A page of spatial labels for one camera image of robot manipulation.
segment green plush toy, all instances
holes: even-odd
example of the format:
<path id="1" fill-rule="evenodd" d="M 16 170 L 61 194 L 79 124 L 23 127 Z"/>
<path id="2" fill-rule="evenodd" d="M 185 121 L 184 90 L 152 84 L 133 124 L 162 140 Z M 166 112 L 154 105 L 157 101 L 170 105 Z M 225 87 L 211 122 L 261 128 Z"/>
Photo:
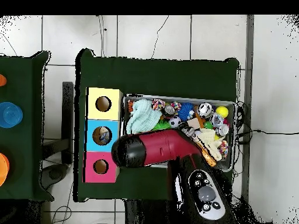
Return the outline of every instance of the green plush toy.
<path id="1" fill-rule="evenodd" d="M 152 130 L 156 131 L 156 130 L 165 130 L 165 129 L 171 129 L 171 125 L 168 123 L 168 121 L 159 120 L 157 125 Z"/>

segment shape sorter box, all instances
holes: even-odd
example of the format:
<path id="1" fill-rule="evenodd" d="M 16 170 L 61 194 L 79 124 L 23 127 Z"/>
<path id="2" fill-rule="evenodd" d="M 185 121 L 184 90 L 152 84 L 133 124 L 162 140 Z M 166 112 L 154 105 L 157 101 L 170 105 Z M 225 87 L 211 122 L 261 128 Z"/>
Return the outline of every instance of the shape sorter box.
<path id="1" fill-rule="evenodd" d="M 107 172 L 99 174 L 95 172 L 95 162 L 105 160 L 107 163 Z M 112 160 L 110 152 L 89 152 L 86 153 L 85 161 L 85 183 L 115 183 L 119 168 Z"/>
<path id="2" fill-rule="evenodd" d="M 108 99 L 110 107 L 107 111 L 98 110 L 96 102 L 100 97 Z M 122 97 L 123 93 L 118 89 L 86 88 L 87 118 L 89 120 L 119 120 Z"/>
<path id="3" fill-rule="evenodd" d="M 119 137 L 120 112 L 122 92 L 118 89 L 104 89 L 97 87 L 86 88 L 86 120 L 85 120 L 85 145 L 84 145 L 84 173 L 85 183 L 115 183 L 119 174 L 119 168 L 112 160 L 111 148 Z M 99 109 L 98 99 L 106 98 L 109 107 L 105 111 Z M 109 142 L 99 145 L 94 141 L 101 135 L 106 127 L 109 131 Z M 107 170 L 104 173 L 97 173 L 95 163 L 104 160 Z"/>

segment soccer ball toy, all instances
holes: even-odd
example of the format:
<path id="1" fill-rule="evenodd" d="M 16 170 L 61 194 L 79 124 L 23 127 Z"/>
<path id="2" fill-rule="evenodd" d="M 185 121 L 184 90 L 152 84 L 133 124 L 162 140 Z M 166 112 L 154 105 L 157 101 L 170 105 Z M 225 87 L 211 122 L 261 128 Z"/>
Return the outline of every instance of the soccer ball toy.
<path id="1" fill-rule="evenodd" d="M 171 128 L 178 127 L 181 122 L 182 120 L 178 116 L 174 116 L 168 121 L 168 123 L 171 125 Z"/>

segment yellow ball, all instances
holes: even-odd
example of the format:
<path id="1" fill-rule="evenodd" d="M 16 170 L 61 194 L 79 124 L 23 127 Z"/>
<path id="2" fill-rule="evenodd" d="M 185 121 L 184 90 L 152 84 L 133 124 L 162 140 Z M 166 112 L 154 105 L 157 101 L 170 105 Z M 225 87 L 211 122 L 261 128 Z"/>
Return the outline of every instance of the yellow ball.
<path id="1" fill-rule="evenodd" d="M 228 109 L 224 106 L 216 108 L 216 113 L 218 113 L 222 118 L 226 118 L 228 115 Z"/>

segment pink cube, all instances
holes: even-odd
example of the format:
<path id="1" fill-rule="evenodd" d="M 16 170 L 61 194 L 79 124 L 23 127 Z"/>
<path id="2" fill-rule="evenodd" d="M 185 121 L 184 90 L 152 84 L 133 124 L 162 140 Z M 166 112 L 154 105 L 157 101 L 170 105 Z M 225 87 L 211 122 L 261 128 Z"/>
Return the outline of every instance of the pink cube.
<path id="1" fill-rule="evenodd" d="M 119 168 L 112 160 L 110 152 L 87 151 L 85 161 L 85 180 L 83 180 L 83 182 L 115 183 L 118 173 Z"/>

